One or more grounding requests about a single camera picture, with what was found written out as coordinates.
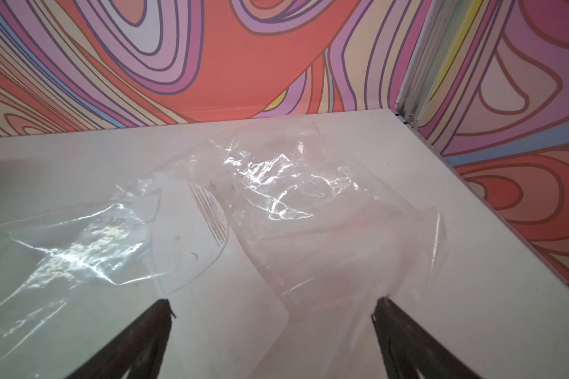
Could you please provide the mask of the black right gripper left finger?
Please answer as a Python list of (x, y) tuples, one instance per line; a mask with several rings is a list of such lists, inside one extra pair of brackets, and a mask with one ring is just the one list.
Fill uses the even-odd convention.
[(88, 361), (72, 372), (76, 378), (157, 379), (175, 314), (159, 299)]

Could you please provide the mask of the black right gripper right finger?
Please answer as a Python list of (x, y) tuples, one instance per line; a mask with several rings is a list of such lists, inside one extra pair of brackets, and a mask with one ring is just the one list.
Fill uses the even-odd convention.
[(377, 301), (371, 320), (389, 378), (479, 379), (390, 298)]

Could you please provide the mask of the clear zip top bag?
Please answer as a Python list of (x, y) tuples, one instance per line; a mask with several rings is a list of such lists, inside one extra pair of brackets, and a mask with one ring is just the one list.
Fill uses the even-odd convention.
[(204, 140), (105, 199), (0, 224), (0, 378), (64, 378), (159, 299), (162, 378), (384, 378), (379, 298), (447, 253), (307, 118)]

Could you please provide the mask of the aluminium frame post right rear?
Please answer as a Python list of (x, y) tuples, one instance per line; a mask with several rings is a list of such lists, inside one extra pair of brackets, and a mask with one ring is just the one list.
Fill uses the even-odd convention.
[(486, 1), (433, 1), (396, 100), (398, 118), (425, 126), (444, 102), (485, 12)]

